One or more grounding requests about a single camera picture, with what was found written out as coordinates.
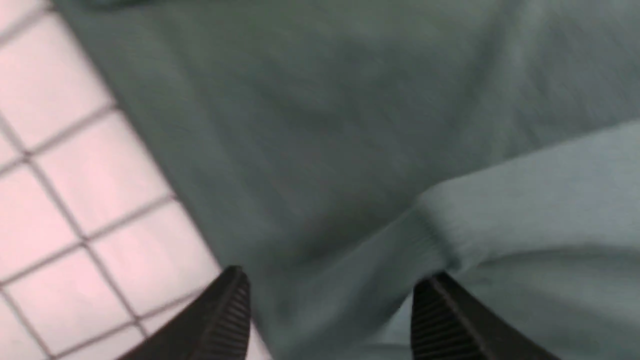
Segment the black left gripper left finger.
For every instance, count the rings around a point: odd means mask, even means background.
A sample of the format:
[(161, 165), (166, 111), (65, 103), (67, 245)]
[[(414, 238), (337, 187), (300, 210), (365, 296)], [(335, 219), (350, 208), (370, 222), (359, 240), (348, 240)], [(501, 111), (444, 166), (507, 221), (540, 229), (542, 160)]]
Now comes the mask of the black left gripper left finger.
[(250, 342), (250, 282), (229, 266), (178, 315), (122, 360), (244, 360)]

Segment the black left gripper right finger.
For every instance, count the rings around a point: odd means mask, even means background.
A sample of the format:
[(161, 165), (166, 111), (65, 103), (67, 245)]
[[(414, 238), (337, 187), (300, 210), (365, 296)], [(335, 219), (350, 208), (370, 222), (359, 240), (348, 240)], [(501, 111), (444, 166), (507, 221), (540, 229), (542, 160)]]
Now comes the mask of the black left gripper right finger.
[(555, 360), (557, 357), (508, 325), (447, 273), (413, 289), (414, 360)]

